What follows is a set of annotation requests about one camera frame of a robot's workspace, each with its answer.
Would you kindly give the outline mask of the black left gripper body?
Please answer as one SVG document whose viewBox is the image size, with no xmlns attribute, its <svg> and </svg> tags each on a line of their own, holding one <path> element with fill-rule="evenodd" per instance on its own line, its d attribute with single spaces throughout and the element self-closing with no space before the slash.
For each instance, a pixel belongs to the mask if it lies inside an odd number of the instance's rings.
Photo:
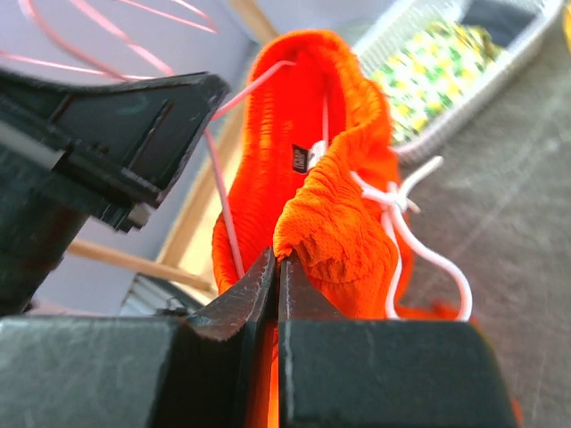
<svg viewBox="0 0 571 428">
<path fill-rule="evenodd" d="M 228 91 L 206 71 L 74 86 L 3 70 L 2 311 L 28 306 L 88 218 L 145 226 Z"/>
</svg>

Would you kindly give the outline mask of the orange mesh shorts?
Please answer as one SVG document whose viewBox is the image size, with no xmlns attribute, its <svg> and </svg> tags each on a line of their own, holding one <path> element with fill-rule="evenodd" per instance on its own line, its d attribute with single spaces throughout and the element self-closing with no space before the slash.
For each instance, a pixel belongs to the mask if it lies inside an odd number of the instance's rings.
<svg viewBox="0 0 571 428">
<path fill-rule="evenodd" d="M 271 248 L 278 260 L 297 254 L 310 283 L 348 317 L 470 318 L 464 273 L 405 220 L 410 190 L 442 158 L 401 178 L 388 103 L 341 37 L 276 38 L 240 99 L 242 158 L 212 237 L 220 292 Z"/>
</svg>

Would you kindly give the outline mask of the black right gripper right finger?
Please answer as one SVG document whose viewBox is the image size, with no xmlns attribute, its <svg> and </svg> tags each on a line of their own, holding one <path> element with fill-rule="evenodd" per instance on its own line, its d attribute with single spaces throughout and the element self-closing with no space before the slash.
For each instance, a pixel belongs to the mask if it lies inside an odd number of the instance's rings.
<svg viewBox="0 0 571 428">
<path fill-rule="evenodd" d="M 297 257 L 281 267 L 278 299 L 282 427 L 352 426 L 352 322 L 314 287 Z"/>
</svg>

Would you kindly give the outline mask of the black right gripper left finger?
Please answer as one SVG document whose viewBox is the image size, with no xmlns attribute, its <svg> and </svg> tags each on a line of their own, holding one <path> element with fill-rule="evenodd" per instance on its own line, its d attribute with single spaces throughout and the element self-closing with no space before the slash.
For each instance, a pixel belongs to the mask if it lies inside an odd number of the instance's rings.
<svg viewBox="0 0 571 428">
<path fill-rule="evenodd" d="M 235 285 L 188 318 L 194 427 L 266 427 L 276 259 L 263 251 Z"/>
</svg>

